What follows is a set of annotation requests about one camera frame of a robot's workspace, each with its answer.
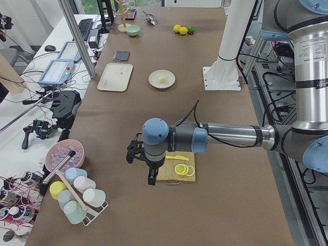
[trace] black box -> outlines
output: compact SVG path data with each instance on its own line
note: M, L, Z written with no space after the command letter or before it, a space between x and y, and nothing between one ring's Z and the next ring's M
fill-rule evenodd
M88 37L88 44L91 49L98 48L100 32L98 29L91 29Z

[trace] brown table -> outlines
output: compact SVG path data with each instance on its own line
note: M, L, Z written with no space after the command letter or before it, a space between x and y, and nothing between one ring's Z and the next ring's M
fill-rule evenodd
M84 145L83 168L105 190L110 206L88 227L72 225L47 193L26 246L292 245L264 149L209 145L195 156L196 182L179 186L149 186L146 164L127 164L126 147L147 119L174 124L196 99L198 120L257 124L247 86L240 92L204 90L201 70L216 60L224 11L144 9L158 25L149 25L138 9L133 23L141 33L130 38L117 31L121 21L115 20L70 135ZM175 24L193 25L196 32L174 34ZM105 65L124 50L131 51L128 63L134 66L127 91L98 91ZM157 69L173 72L175 84L153 88L148 76Z

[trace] yellow cup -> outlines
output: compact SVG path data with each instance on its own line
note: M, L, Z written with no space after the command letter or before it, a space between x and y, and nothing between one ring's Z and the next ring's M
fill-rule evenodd
M63 190L67 190L65 184L61 181L56 181L50 185L50 194L53 199L58 200L58 195Z

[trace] computer mouse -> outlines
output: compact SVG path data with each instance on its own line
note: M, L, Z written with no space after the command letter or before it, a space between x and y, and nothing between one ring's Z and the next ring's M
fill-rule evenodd
M45 46L45 51L55 51L56 47L54 47L53 45L47 45Z

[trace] wooden cutting board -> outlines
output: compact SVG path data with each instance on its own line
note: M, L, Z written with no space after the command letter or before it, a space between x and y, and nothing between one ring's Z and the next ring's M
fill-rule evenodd
M196 168L195 168L195 154L190 152L166 152L166 155L182 155L189 160L175 160L175 159L165 159L164 165L159 168L157 180L178 180L178 181L196 181ZM195 175L188 177L188 176L181 176L174 172L174 168L177 164L182 163L189 166L193 166L195 168Z

